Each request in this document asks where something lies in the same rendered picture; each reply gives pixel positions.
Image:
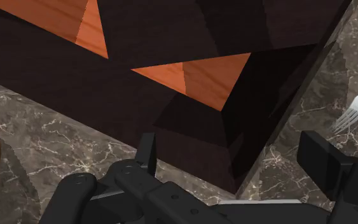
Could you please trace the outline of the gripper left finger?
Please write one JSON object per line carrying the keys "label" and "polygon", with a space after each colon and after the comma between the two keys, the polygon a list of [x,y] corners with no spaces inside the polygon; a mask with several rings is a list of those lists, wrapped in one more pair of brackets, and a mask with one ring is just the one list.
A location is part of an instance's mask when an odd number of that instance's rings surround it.
{"label": "gripper left finger", "polygon": [[156,136],[144,133],[135,157],[113,163],[103,178],[82,172],[62,179],[39,224],[232,224],[155,173]]}

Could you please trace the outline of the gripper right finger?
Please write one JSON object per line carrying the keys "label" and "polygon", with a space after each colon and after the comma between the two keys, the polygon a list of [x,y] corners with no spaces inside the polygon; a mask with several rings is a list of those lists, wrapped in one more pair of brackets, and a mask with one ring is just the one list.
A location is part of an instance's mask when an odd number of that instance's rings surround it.
{"label": "gripper right finger", "polygon": [[347,156],[312,130],[300,135],[297,163],[334,202],[326,224],[358,224],[358,157]]}

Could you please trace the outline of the dark wooden robot stand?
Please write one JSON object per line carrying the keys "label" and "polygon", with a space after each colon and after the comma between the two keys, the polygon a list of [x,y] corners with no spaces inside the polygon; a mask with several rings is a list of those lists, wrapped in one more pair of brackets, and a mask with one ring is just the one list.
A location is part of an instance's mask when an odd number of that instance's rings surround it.
{"label": "dark wooden robot stand", "polygon": [[230,193],[355,0],[0,0],[0,85]]}

